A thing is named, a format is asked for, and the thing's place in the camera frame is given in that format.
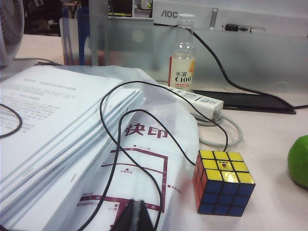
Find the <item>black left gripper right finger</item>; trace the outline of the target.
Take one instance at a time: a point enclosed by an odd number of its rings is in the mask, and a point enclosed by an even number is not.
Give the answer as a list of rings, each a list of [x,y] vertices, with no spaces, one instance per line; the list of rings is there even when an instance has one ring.
[[[137,231],[153,231],[154,227],[143,200],[139,201],[137,213]]]

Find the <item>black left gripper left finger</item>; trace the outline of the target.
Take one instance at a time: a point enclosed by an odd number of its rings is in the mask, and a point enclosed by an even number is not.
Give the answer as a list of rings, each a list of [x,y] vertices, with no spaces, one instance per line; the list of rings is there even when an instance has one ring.
[[[129,231],[132,224],[132,213],[134,210],[134,200],[130,200],[121,216],[113,225],[114,231]]]

